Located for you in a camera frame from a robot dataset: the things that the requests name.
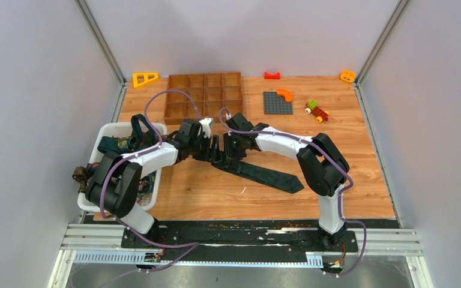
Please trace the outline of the dark green leaf tie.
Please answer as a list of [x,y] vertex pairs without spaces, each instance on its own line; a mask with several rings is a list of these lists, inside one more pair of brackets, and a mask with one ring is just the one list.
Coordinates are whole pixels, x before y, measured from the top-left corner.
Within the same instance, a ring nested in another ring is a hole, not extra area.
[[287,193],[294,194],[304,189],[298,177],[292,174],[267,169],[242,161],[215,161],[211,164],[224,172]]

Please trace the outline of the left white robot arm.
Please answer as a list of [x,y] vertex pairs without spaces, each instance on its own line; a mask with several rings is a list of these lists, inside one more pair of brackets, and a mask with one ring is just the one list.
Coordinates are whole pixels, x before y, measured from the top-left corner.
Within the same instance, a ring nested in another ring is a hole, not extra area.
[[161,144],[129,154],[105,153],[88,182],[86,200],[136,230],[144,247],[155,247],[160,240],[155,218],[136,202],[140,180],[188,157],[206,161],[214,124],[213,118],[186,118]]

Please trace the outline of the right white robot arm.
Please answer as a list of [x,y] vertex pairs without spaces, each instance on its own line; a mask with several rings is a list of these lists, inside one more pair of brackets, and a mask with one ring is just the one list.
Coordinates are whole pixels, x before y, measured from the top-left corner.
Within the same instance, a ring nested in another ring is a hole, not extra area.
[[326,250],[335,250],[343,242],[346,224],[343,219],[342,193],[349,164],[328,135],[299,136],[280,131],[264,123],[252,125],[242,113],[231,115],[222,108],[219,119],[228,129],[226,152],[241,155],[246,150],[279,154],[298,162],[306,183],[318,195],[319,242]]

